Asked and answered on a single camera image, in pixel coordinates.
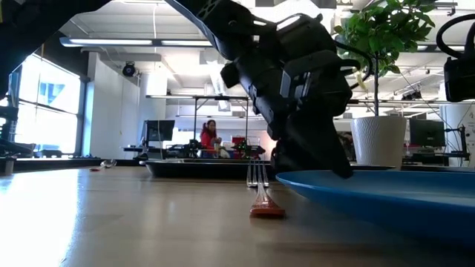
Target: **white plant pot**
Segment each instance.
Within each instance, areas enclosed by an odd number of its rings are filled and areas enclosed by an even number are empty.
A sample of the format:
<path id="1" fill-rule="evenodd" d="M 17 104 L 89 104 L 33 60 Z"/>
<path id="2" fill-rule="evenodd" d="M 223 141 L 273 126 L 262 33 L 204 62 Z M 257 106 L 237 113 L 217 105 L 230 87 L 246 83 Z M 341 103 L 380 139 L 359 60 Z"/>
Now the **white plant pot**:
<path id="1" fill-rule="evenodd" d="M 406 121 L 398 116 L 354 119 L 351 131 L 358 164 L 401 168 Z"/>

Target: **black tray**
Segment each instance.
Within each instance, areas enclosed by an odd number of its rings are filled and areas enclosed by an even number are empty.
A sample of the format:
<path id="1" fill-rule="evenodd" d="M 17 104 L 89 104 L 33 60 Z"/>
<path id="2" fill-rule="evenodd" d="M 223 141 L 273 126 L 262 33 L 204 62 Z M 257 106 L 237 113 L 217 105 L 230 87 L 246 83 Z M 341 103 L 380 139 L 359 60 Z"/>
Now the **black tray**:
<path id="1" fill-rule="evenodd" d="M 265 162 L 269 179 L 275 179 L 270 162 Z M 147 169 L 159 178 L 246 179 L 249 160 L 240 159 L 170 159 L 149 160 Z M 353 166 L 354 170 L 388 170 L 391 167 Z"/>

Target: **window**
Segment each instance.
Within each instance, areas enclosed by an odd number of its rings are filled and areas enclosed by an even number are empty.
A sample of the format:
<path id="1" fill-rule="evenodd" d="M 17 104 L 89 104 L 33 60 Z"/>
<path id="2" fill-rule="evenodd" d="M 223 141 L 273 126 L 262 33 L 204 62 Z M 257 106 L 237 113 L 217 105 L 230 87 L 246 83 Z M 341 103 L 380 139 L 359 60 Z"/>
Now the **window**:
<path id="1" fill-rule="evenodd" d="M 78 76 L 35 55 L 28 56 L 22 67 L 20 100 L 78 113 L 81 93 Z"/>
<path id="2" fill-rule="evenodd" d="M 35 143 L 36 151 L 79 153 L 81 87 L 77 75 L 36 55 L 29 56 L 22 65 L 15 142 Z"/>

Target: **security camera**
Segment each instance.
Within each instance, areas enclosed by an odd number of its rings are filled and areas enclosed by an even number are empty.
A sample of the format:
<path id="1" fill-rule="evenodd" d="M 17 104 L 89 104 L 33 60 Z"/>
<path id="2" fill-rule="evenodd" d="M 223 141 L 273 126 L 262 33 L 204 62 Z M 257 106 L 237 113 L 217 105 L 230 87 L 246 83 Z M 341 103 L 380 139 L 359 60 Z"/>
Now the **security camera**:
<path id="1" fill-rule="evenodd" d="M 126 62 L 122 74 L 124 74 L 125 77 L 134 77 L 136 73 L 135 62 Z"/>
<path id="2" fill-rule="evenodd" d="M 417 99 L 422 99 L 422 93 L 420 90 L 414 90 L 414 91 L 405 93 L 402 96 L 401 100 L 417 100 Z"/>

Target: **red object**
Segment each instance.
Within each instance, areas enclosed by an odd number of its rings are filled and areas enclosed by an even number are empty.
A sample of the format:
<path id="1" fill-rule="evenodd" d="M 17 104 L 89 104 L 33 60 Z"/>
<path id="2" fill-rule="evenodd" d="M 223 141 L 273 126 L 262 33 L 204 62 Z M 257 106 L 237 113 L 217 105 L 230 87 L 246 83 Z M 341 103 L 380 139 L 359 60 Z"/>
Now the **red object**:
<path id="1" fill-rule="evenodd" d="M 211 140 L 213 139 L 214 137 L 211 137 L 208 133 L 202 133 L 201 134 L 201 145 L 205 148 L 205 149 L 212 149 L 214 150 L 214 145 L 211 144 Z"/>
<path id="2" fill-rule="evenodd" d="M 233 142 L 235 145 L 239 145 L 240 143 L 244 142 L 244 140 L 246 140 L 246 137 L 233 136 L 231 142 Z"/>
<path id="3" fill-rule="evenodd" d="M 252 204 L 251 217 L 273 217 L 278 219 L 285 217 L 285 210 L 275 204 L 269 197 L 262 183 L 258 185 L 258 197 Z"/>
<path id="4" fill-rule="evenodd" d="M 231 142 L 235 145 L 239 145 L 240 143 L 244 142 L 246 140 L 246 137 L 242 137 L 242 136 L 233 136 L 231 138 Z M 242 159 L 244 156 L 244 151 L 238 151 L 238 150 L 234 150 L 234 153 L 232 154 L 232 157 L 233 159 Z"/>

